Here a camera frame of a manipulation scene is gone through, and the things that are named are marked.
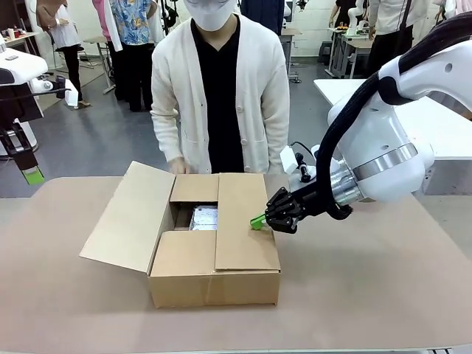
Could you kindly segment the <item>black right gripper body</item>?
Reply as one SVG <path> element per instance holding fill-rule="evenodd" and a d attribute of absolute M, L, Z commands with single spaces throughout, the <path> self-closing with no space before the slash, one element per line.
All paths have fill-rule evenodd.
<path fill-rule="evenodd" d="M 318 216 L 327 213 L 335 220 L 341 220 L 341 211 L 336 206 L 333 192 L 330 187 L 304 186 L 291 192 L 294 201 L 298 204 L 291 213 L 291 219 L 302 221 L 308 216 Z"/>

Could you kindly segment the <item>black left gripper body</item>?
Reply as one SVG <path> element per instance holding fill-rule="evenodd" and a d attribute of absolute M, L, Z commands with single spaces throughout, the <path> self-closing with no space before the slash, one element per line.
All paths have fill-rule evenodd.
<path fill-rule="evenodd" d="M 1 87 L 1 126 L 11 126 L 16 119 L 29 122 L 43 117 L 27 83 Z"/>

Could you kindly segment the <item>person's right hand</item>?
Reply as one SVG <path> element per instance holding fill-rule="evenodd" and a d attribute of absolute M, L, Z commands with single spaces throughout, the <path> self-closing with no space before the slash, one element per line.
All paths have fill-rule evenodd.
<path fill-rule="evenodd" d="M 191 166 L 185 161 L 183 157 L 178 157 L 170 160 L 168 163 L 169 171 L 172 174 L 191 174 Z"/>

